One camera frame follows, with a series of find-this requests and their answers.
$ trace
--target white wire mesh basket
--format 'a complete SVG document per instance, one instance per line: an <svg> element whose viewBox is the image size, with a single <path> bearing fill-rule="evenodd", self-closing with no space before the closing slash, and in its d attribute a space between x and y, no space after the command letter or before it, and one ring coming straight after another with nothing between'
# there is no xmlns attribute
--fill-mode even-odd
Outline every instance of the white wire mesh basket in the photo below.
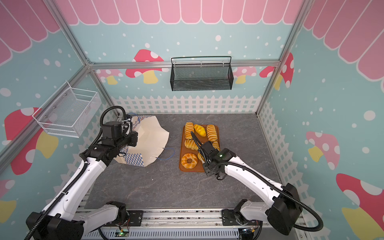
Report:
<svg viewBox="0 0 384 240"><path fill-rule="evenodd" d="M100 105L98 92L72 88L66 82L32 116L48 134L80 137Z"/></svg>

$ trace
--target paper bag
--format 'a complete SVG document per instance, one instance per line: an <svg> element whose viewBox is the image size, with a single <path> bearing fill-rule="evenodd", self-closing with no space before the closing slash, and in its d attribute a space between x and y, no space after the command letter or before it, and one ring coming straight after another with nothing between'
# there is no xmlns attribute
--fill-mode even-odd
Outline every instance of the paper bag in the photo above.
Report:
<svg viewBox="0 0 384 240"><path fill-rule="evenodd" d="M137 145L126 146L121 152L125 156L117 156L115 160L119 163L145 167L153 163L163 152L168 142L169 132L164 130L156 116L140 115L132 118L133 130L137 132Z"/></svg>

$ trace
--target white picket fence illustration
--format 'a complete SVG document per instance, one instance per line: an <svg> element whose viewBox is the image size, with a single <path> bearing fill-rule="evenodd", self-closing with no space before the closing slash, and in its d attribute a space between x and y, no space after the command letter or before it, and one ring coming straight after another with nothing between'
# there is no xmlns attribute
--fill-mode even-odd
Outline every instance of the white picket fence illustration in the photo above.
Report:
<svg viewBox="0 0 384 240"><path fill-rule="evenodd" d="M112 101L115 105L119 105L125 108L127 112L132 113L254 113L259 107L261 96L254 98L246 98L243 96L239 98L230 96L223 98L222 96L216 98L215 96L208 98L204 96L200 98L192 98L189 96L185 98L181 96L177 98L157 98L150 97L134 97L131 99L127 97L123 99L115 99L112 97Z"/></svg>
<svg viewBox="0 0 384 240"><path fill-rule="evenodd" d="M84 152L87 149L87 147L93 142L93 140L96 138L96 136L100 130L100 126L99 126L100 116L107 108L108 108L108 105L106 105L106 104L102 104L102 108L99 108L99 115L98 116L95 115L96 121L91 122L92 128L91 129L87 128L88 136L87 137L83 136L84 143L82 145L78 145L79 153ZM114 121L114 120L116 120L116 117L112 114L112 112L107 113L106 116L104 117L104 122ZM68 172L66 174L61 174L60 175L60 177L62 179L61 184L59 186L53 187L53 190L55 191L55 196L63 189L63 187L66 185L66 183L72 177L73 173L76 172L80 162L82 161L81 157L79 156L79 153L78 154L72 154L74 161L73 161L73 163L67 164ZM83 201L80 203L80 206L79 206L80 208L84 208L85 203L86 203L85 200L88 199L88 196L91 192L92 187L88 190L87 194L83 198ZM52 199L47 199L45 202L46 202L46 204L48 204L51 201L52 201Z"/></svg>
<svg viewBox="0 0 384 240"><path fill-rule="evenodd" d="M284 141L285 135L281 134L281 127L278 127L278 120L275 120L275 114L272 114L272 108L269 102L265 103L259 117L283 184L290 183L294 185L297 188L301 201L315 210L313 205L315 198L310 197L307 192L308 184L304 184L302 181L303 173L297 170L298 162L293 161L293 152L288 150L289 143ZM303 210L303 218L308 227L317 225L315 218L306 210ZM310 235L313 240L329 240L328 236L330 232L328 228L323 227L321 231L311 232Z"/></svg>

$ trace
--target black wire mesh basket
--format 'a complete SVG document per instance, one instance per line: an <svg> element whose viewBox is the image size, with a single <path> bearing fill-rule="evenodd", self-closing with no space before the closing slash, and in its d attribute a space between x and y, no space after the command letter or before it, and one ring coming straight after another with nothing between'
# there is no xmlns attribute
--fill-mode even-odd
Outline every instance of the black wire mesh basket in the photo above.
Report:
<svg viewBox="0 0 384 240"><path fill-rule="evenodd" d="M231 90L230 56L171 58L172 91Z"/></svg>

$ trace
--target striped bread roll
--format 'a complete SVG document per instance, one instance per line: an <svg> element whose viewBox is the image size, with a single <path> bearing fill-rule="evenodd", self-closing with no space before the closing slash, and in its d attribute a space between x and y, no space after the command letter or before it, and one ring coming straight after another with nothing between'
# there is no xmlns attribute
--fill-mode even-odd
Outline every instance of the striped bread roll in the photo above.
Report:
<svg viewBox="0 0 384 240"><path fill-rule="evenodd" d="M193 140L185 140L184 141L184 146L186 148L189 148L189 149L192 149L192 150L198 150L199 149Z"/></svg>
<svg viewBox="0 0 384 240"><path fill-rule="evenodd" d="M203 157L200 153L197 155L197 158L198 158L202 163L205 163L205 161L204 161L204 157Z"/></svg>
<svg viewBox="0 0 384 240"><path fill-rule="evenodd" d="M217 141L214 141L214 142L212 143L212 146L213 146L214 148L216 148L216 149L220 152L220 147L219 147Z"/></svg>
<svg viewBox="0 0 384 240"><path fill-rule="evenodd" d="M195 132L192 122L187 122L185 124L185 139L192 139L191 132Z"/></svg>
<svg viewBox="0 0 384 240"><path fill-rule="evenodd" d="M207 125L207 135L208 135L209 141L214 142L217 140L217 132L214 125L212 124Z"/></svg>

